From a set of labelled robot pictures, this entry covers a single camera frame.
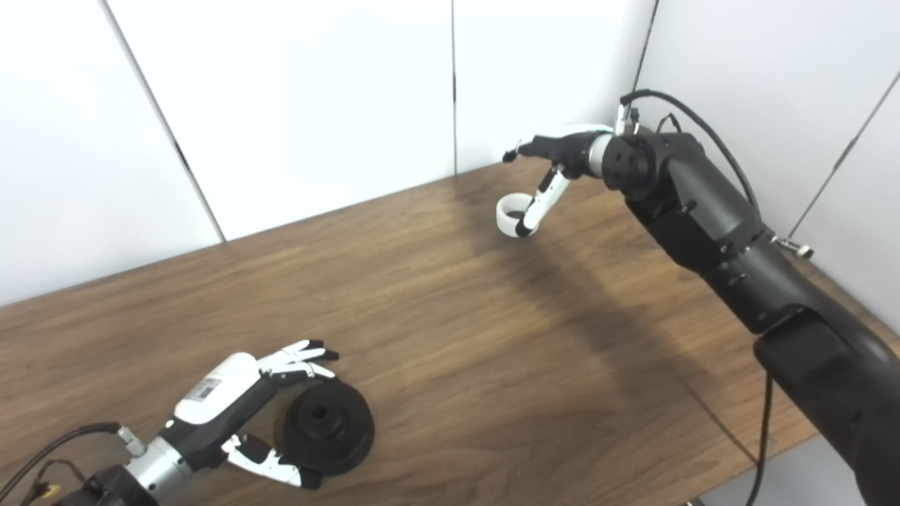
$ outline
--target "black cable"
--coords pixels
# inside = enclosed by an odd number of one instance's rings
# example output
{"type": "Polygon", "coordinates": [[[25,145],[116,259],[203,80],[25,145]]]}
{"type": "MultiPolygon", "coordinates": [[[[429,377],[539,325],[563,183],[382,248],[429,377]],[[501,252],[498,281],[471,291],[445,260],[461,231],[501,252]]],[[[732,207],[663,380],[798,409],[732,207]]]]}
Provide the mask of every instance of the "black cable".
{"type": "Polygon", "coordinates": [[[678,133],[681,133],[681,123],[678,122],[678,118],[676,118],[673,113],[668,113],[662,117],[660,124],[656,127],[656,133],[662,131],[662,127],[666,124],[667,120],[672,120],[672,126],[675,127],[675,130],[677,130],[678,133]]]}
{"type": "Polygon", "coordinates": [[[691,120],[693,120],[694,123],[697,124],[697,126],[703,129],[704,132],[706,132],[706,135],[708,135],[710,139],[713,140],[715,146],[719,148],[720,151],[722,151],[722,154],[725,156],[725,160],[728,161],[728,165],[731,166],[734,174],[737,176],[738,181],[741,183],[744,194],[747,195],[747,202],[749,202],[753,207],[753,210],[756,212],[756,216],[759,219],[760,207],[756,202],[756,195],[753,193],[753,189],[750,187],[750,181],[747,180],[747,176],[743,173],[743,169],[741,169],[741,165],[737,163],[736,159],[734,159],[734,155],[731,154],[731,151],[728,150],[728,147],[725,146],[725,143],[722,142],[722,139],[720,139],[716,134],[716,131],[714,131],[707,124],[707,122],[704,122],[699,116],[697,116],[697,113],[691,111],[689,107],[687,107],[674,96],[666,95],[664,93],[653,91],[651,89],[637,90],[635,92],[629,93],[628,95],[622,95],[622,98],[619,99],[619,103],[622,105],[628,105],[634,100],[638,98],[644,98],[646,96],[655,96],[656,98],[662,99],[669,104],[678,107],[684,114],[686,114],[691,120]]]}
{"type": "Polygon", "coordinates": [[[774,382],[772,375],[766,373],[766,393],[762,404],[762,429],[760,429],[760,453],[756,457],[756,478],[753,479],[753,487],[750,496],[747,497],[747,506],[753,506],[756,497],[760,494],[762,475],[766,471],[766,452],[769,449],[769,422],[772,418],[772,390],[774,382]]]}
{"type": "Polygon", "coordinates": [[[47,473],[47,470],[50,469],[51,466],[56,464],[67,466],[79,482],[85,482],[85,474],[82,473],[81,469],[78,469],[78,466],[75,465],[71,460],[51,458],[47,462],[44,462],[44,465],[40,467],[40,471],[38,471],[38,473],[34,476],[34,481],[31,483],[31,488],[28,489],[28,493],[26,493],[25,497],[22,498],[22,502],[19,504],[19,506],[28,506],[35,499],[41,496],[41,494],[38,493],[41,490],[41,480],[44,478],[44,474],[47,473]]]}
{"type": "Polygon", "coordinates": [[[62,445],[68,443],[72,439],[80,438],[82,436],[86,436],[88,434],[96,434],[100,432],[106,432],[110,434],[115,434],[122,428],[122,425],[116,422],[105,422],[105,423],[90,423],[87,425],[83,425],[68,434],[61,436],[57,440],[53,441],[49,445],[47,445],[44,449],[38,452],[37,455],[33,456],[31,460],[25,463],[22,466],[22,469],[13,475],[10,478],[9,482],[6,482],[3,489],[0,489],[0,502],[3,502],[6,499],[6,496],[9,495],[9,492],[13,491],[13,488],[31,471],[41,460],[47,457],[53,450],[61,447],[62,445]]]}

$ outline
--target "black robotic arm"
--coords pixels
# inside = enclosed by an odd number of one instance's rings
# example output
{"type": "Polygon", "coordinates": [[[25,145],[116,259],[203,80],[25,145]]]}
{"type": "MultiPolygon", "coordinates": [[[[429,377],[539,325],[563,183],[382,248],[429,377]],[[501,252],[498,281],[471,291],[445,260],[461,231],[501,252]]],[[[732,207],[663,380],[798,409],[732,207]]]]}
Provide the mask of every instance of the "black robotic arm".
{"type": "Polygon", "coordinates": [[[600,178],[621,192],[672,260],[700,275],[760,336],[757,359],[853,469],[866,503],[900,504],[900,359],[791,265],[758,210],[692,135],[535,137],[504,160],[518,155],[547,158],[552,173],[600,178]]]}

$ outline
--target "label sticker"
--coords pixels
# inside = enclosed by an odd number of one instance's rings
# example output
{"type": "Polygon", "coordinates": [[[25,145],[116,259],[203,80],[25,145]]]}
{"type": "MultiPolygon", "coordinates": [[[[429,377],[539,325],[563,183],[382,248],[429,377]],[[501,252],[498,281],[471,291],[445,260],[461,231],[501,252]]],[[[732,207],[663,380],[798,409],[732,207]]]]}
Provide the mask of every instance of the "label sticker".
{"type": "Polygon", "coordinates": [[[209,397],[210,393],[212,393],[221,382],[221,379],[209,377],[203,378],[200,380],[200,383],[195,385],[191,391],[187,393],[184,399],[186,401],[203,402],[203,400],[209,397]]]}

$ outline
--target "white plastic ring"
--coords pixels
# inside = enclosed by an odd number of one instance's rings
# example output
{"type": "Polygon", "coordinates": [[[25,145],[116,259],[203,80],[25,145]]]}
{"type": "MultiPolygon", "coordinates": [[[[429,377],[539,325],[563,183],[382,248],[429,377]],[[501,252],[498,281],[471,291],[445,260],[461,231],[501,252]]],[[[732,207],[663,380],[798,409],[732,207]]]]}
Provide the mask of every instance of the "white plastic ring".
{"type": "Polygon", "coordinates": [[[511,212],[525,212],[531,203],[531,198],[529,194],[509,194],[497,201],[497,228],[504,234],[517,238],[516,225],[518,225],[519,218],[513,218],[509,214],[511,212]]]}

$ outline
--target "black spool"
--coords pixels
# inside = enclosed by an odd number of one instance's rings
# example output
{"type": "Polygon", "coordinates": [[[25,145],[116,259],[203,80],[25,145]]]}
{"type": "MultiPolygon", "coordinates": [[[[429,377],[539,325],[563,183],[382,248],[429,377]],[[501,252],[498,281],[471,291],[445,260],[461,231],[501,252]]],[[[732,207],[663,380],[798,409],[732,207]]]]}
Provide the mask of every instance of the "black spool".
{"type": "Polygon", "coordinates": [[[284,453],[322,476],[346,473],[365,459],[375,424],[363,395],[331,380],[303,391],[284,419],[284,453]]]}

